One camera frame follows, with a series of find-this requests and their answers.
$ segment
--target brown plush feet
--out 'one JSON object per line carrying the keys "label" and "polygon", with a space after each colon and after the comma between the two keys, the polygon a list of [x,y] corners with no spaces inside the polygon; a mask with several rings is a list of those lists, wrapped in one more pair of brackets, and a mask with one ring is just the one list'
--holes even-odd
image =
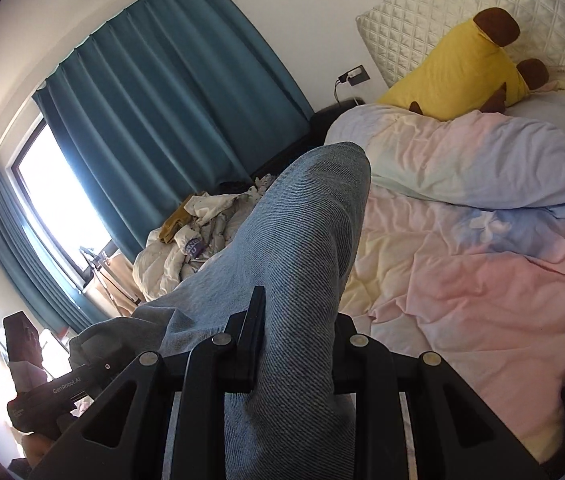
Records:
{"label": "brown plush feet", "polygon": [[488,98],[485,104],[482,105],[480,111],[483,114],[504,114],[506,110],[504,102],[507,100],[507,83],[504,83],[498,90],[496,90],[491,97]]}
{"label": "brown plush feet", "polygon": [[512,44],[520,36],[516,20],[500,7],[481,10],[473,17],[473,21],[498,46]]}
{"label": "brown plush feet", "polygon": [[414,101],[413,103],[411,103],[411,106],[409,106],[409,111],[410,111],[410,112],[413,112],[413,113],[415,113],[415,114],[424,115],[424,114],[422,113],[422,109],[421,109],[420,105],[419,105],[416,101]]}
{"label": "brown plush feet", "polygon": [[549,70],[539,59],[525,59],[518,63],[518,72],[529,87],[536,90],[549,82]]}

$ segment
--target white quilted headboard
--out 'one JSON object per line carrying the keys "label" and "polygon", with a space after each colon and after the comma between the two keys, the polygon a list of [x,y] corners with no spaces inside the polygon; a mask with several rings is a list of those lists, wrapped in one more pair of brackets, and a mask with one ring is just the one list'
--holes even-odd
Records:
{"label": "white quilted headboard", "polygon": [[358,31],[389,86],[415,69],[451,27],[502,7],[520,24],[506,48],[514,61],[537,57],[565,79],[565,0],[385,0],[358,16]]}

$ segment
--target pillow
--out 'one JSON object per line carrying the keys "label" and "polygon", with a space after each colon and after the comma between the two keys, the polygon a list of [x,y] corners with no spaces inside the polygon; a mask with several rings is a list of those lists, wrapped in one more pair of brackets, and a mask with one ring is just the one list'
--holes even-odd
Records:
{"label": "pillow", "polygon": [[565,132],[565,90],[531,94],[507,108],[505,115],[543,121]]}

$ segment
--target bed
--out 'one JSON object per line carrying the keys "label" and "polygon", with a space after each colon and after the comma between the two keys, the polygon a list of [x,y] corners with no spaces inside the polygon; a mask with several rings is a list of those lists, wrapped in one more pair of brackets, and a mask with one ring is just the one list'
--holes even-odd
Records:
{"label": "bed", "polygon": [[341,311],[392,351],[439,352],[545,463],[565,430],[565,0],[385,0],[357,25],[392,86],[496,6],[521,26],[514,62],[537,57],[559,83],[510,117],[368,105],[329,131],[373,173]]}

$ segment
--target blue curtain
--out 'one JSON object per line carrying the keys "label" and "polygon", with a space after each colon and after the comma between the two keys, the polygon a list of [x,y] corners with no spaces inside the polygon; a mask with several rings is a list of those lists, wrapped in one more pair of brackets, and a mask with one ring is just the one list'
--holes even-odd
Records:
{"label": "blue curtain", "polygon": [[0,263],[32,314],[56,333],[82,332],[108,319],[93,306],[53,259],[0,171]]}
{"label": "blue curtain", "polygon": [[133,261],[191,192],[249,180],[309,131],[312,109],[231,0],[139,0],[34,95]]}

